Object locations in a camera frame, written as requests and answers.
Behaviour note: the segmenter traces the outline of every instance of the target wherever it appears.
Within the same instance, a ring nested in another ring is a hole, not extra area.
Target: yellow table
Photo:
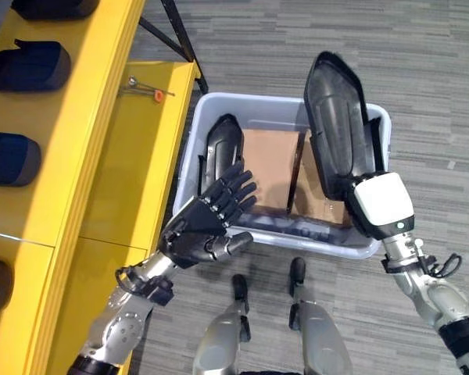
[[[199,70],[194,62],[125,67],[143,4],[101,0],[86,20],[55,23],[10,11],[0,30],[0,50],[15,38],[57,40],[73,61],[59,91],[0,93],[0,131],[34,139],[43,154],[32,184],[0,187],[0,259],[15,274],[0,312],[0,374],[66,371],[114,269],[156,243]],[[160,105],[117,98],[129,73],[176,95]]]

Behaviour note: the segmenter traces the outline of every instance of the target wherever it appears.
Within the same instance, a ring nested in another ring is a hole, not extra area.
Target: cardboard box
[[[255,210],[285,211],[299,132],[245,129],[243,136],[245,169],[257,183]]]
[[[331,201],[325,197],[321,189],[309,131],[304,141],[292,214],[323,220],[343,227],[351,227],[349,214],[345,210],[344,203]]]

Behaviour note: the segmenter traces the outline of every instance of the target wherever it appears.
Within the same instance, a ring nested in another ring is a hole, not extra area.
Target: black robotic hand
[[[250,171],[237,162],[205,192],[190,200],[163,228],[158,249],[180,268],[222,261],[252,241],[248,232],[226,237],[231,226],[256,202]]]

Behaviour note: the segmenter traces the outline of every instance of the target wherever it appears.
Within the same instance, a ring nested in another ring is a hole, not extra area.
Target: black metal frame
[[[184,28],[181,15],[179,14],[177,7],[175,6],[174,0],[161,0],[161,2],[163,8],[165,9],[167,17],[169,18],[170,24],[174,29],[177,39],[179,40],[180,45],[178,45],[175,41],[167,37],[160,29],[155,27],[144,17],[141,17],[139,19],[139,25],[144,27],[151,34],[155,35],[167,46],[172,48],[183,59],[189,61],[190,63],[196,61],[196,65],[198,66],[198,69],[200,71],[200,78],[197,78],[196,82],[198,83],[202,94],[206,94],[207,92],[209,92],[209,85],[206,83],[205,76],[203,76],[202,67],[200,66],[200,63],[196,58],[195,50],[193,49],[191,41],[189,40],[188,32]]]

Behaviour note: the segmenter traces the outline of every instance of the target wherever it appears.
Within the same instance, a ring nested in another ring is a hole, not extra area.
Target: gray carpet
[[[390,169],[414,201],[416,235],[441,260],[451,252],[464,256],[451,280],[469,298],[469,1],[177,0],[177,6],[211,91],[301,97],[317,53],[339,52],[360,76],[367,100],[391,115]],[[158,0],[144,14],[171,32]],[[131,57],[178,59],[142,29]],[[350,261],[261,245],[177,276],[176,297],[153,313],[131,373],[191,373],[203,331],[230,301],[235,273],[250,286],[252,341],[242,345],[241,370],[301,371],[285,293],[297,255],[306,258],[307,283],[334,317],[355,373],[460,373],[384,273],[381,252]]]

